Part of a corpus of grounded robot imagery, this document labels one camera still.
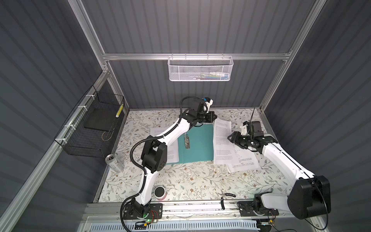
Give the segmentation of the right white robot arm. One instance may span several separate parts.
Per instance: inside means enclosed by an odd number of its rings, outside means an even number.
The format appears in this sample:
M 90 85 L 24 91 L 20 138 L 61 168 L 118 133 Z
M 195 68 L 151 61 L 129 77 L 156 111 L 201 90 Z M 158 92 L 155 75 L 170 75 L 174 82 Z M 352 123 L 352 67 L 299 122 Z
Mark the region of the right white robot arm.
M 270 134 L 264 133 L 258 121 L 245 121 L 240 131 L 227 139 L 242 149 L 256 151 L 268 158 L 288 182 L 287 194 L 264 192 L 255 194 L 252 208 L 257 215 L 271 209 L 289 211 L 298 219 L 307 219 L 331 212 L 330 182 L 317 176 L 291 157 Z

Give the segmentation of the teal plastic folder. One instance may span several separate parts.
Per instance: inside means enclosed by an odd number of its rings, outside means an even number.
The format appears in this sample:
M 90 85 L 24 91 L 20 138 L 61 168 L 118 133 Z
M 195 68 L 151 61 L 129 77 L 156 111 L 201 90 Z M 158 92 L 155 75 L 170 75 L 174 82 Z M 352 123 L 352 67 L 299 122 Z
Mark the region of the teal plastic folder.
M 178 139 L 179 162 L 176 164 L 211 161 L 214 159 L 212 124 L 194 127 L 186 133 L 190 139 L 190 149 L 185 148 L 184 134 Z

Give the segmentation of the white paper sheets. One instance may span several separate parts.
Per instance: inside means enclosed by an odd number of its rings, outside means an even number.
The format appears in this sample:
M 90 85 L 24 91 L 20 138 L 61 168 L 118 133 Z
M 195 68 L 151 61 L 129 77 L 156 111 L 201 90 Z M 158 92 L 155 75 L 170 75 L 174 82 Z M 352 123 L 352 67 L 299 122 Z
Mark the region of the white paper sheets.
M 233 133 L 230 121 L 216 119 L 213 128 L 215 165 L 226 165 L 229 173 L 260 168 L 254 152 L 248 149 L 241 149 L 228 140 L 228 136 Z

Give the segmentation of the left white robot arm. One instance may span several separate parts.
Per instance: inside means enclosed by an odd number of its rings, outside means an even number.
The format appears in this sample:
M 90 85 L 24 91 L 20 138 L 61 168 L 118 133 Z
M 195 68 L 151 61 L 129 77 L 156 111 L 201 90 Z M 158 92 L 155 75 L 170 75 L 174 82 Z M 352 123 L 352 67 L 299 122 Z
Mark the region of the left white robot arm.
M 177 121 L 157 136 L 148 136 L 132 147 L 130 161 L 143 171 L 139 190 L 124 200 L 120 207 L 120 217 L 124 216 L 126 205 L 140 217 L 145 218 L 150 209 L 152 189 L 159 172 L 167 163 L 168 146 L 197 124 L 212 123 L 217 119 L 210 107 L 213 100 L 209 97 L 184 97 L 180 101 L 180 114 Z

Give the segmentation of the printed paper sheet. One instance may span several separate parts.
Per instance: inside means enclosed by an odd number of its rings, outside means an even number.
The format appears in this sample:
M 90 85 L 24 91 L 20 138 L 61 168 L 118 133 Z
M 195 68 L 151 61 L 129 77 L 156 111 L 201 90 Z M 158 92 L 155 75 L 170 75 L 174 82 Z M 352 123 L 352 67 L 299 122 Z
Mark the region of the printed paper sheet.
M 151 128 L 150 135 L 156 137 L 159 134 L 163 133 L 166 129 L 167 128 Z M 176 139 L 171 145 L 168 145 L 167 164 L 178 162 L 179 162 L 179 150 L 178 141 Z

